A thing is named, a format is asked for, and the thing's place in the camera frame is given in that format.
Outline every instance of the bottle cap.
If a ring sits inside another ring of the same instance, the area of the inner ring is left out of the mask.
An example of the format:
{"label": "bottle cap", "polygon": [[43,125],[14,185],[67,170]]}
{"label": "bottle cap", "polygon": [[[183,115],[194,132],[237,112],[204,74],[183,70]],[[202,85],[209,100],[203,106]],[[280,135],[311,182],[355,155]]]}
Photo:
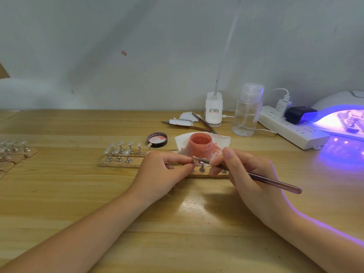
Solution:
{"label": "bottle cap", "polygon": [[260,103],[264,93],[264,85],[257,83],[244,83],[240,100],[246,103]]}

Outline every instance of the wooden table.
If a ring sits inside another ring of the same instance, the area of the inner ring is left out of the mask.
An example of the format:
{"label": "wooden table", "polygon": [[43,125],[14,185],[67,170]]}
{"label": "wooden table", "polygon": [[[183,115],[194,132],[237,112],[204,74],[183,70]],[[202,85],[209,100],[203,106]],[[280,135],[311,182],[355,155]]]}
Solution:
{"label": "wooden table", "polygon": [[[161,131],[163,150],[191,130],[161,120],[180,112],[35,110],[0,112],[0,140],[28,140],[39,152],[0,179],[0,265],[121,194],[137,169],[99,167],[110,142],[146,142]],[[364,167],[329,161],[280,136],[241,138],[231,120],[217,130],[231,146],[266,156],[298,210],[364,239]],[[120,236],[92,272],[322,272],[263,225],[227,179],[185,179]]]}

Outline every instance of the hand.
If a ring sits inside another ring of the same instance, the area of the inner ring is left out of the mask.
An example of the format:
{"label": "hand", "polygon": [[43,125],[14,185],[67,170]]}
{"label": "hand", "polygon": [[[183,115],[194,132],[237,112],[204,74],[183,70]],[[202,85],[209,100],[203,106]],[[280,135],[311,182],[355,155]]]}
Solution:
{"label": "hand", "polygon": [[[168,163],[184,166],[174,169]],[[152,204],[167,194],[173,186],[195,168],[193,158],[174,152],[151,151],[143,159],[129,191]]]}
{"label": "hand", "polygon": [[[281,189],[253,181],[248,175],[247,171],[278,180],[269,160],[241,150],[224,148],[222,154],[212,160],[210,165],[221,163],[229,168],[229,179],[246,206],[268,227],[273,227],[274,220],[283,220],[295,212]],[[213,167],[210,174],[216,175],[220,171],[221,169]]]}

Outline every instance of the pink powder jar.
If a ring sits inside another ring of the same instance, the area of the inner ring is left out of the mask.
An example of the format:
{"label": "pink powder jar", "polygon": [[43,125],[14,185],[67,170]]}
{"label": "pink powder jar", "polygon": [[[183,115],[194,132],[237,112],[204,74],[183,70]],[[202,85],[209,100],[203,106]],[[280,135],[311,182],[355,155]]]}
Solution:
{"label": "pink powder jar", "polygon": [[210,160],[212,157],[214,143],[207,133],[194,133],[188,143],[188,156],[196,156]]}

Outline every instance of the power socket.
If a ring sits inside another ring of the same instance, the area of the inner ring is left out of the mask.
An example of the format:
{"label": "power socket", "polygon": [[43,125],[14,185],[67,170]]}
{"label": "power socket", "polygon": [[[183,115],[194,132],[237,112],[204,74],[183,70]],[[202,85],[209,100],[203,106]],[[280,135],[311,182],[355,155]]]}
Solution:
{"label": "power socket", "polygon": [[275,109],[271,106],[263,106],[259,121],[303,150],[309,148],[319,150],[329,140],[329,134],[317,129],[311,123],[292,124],[285,118],[277,117],[274,111]]}

